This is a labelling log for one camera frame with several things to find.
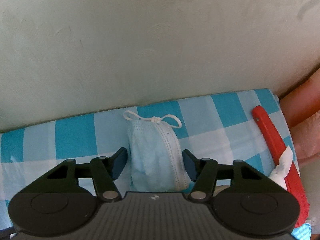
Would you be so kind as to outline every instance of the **surgical mask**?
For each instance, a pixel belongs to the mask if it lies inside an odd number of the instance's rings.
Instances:
[[[163,121],[169,117],[178,126]],[[132,111],[125,111],[124,118],[131,121],[128,128],[129,163],[131,164],[130,190],[140,192],[181,191],[188,188],[187,177],[178,138],[172,128],[181,128],[178,117],[142,118]]]

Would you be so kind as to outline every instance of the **metal rivet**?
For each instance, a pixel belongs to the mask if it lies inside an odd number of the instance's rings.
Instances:
[[[191,192],[191,197],[194,199],[204,199],[206,196],[207,194],[202,191]]]
[[[119,196],[118,192],[114,191],[114,190],[108,190],[105,191],[102,196],[106,199],[114,199],[117,198]]]

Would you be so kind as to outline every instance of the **white elastic loop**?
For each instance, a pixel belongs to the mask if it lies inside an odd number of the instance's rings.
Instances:
[[[134,115],[135,117],[138,117],[139,119],[143,119],[141,116],[139,116],[139,115],[136,114],[135,112],[132,112],[132,111],[130,111],[130,110],[127,110],[127,111],[125,111],[125,112],[123,113],[123,117],[124,117],[126,120],[128,120],[128,121],[132,121],[133,119],[130,118],[130,117],[128,117],[127,113],[128,113],[128,114],[132,114],[132,115]]]
[[[182,123],[181,123],[180,119],[179,119],[178,117],[176,117],[175,115],[173,115],[173,114],[167,114],[167,115],[165,115],[165,116],[162,117],[162,118],[160,118],[160,117],[155,117],[155,116],[153,116],[153,117],[151,117],[151,118],[143,118],[143,117],[141,117],[140,115],[136,114],[135,112],[132,112],[132,111],[130,111],[130,110],[127,110],[127,111],[125,111],[125,112],[123,113],[123,117],[124,117],[126,120],[128,120],[128,121],[132,121],[133,119],[130,118],[127,114],[132,114],[132,115],[134,115],[135,117],[137,117],[137,118],[139,118],[139,119],[141,119],[141,120],[156,122],[157,124],[159,124],[164,118],[170,117],[170,118],[174,119],[174,120],[178,123],[178,126],[174,126],[174,125],[169,124],[170,127],[172,127],[172,128],[181,128],[181,127],[182,127]]]
[[[172,128],[181,128],[182,127],[182,123],[181,123],[180,119],[178,117],[176,117],[175,115],[167,114],[167,115],[165,115],[164,117],[161,118],[161,121],[166,117],[171,117],[172,119],[176,120],[176,122],[178,123],[178,126],[174,126],[174,125],[170,125],[169,124]]]

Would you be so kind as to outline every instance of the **white wall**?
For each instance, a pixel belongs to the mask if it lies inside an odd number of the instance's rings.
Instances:
[[[316,218],[313,234],[320,234],[320,160],[308,164],[300,170],[301,181],[310,204],[309,217]]]
[[[319,0],[0,0],[0,130],[233,90],[319,62]]]

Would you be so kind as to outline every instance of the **checkered tablecloth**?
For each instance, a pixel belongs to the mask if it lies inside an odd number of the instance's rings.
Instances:
[[[265,140],[251,116],[261,105],[293,152],[292,139],[277,98],[268,89],[187,98],[144,107],[129,107],[66,118],[0,135],[0,229],[11,226],[9,200],[23,187],[67,158],[87,163],[99,155],[111,156],[128,148],[125,110],[142,117],[174,114],[182,128],[173,129],[181,149],[198,158],[210,157],[220,164],[242,159],[265,175],[275,165]],[[294,152],[294,162],[298,168]],[[80,185],[93,192],[92,182]],[[129,168],[115,181],[121,194],[129,190]]]

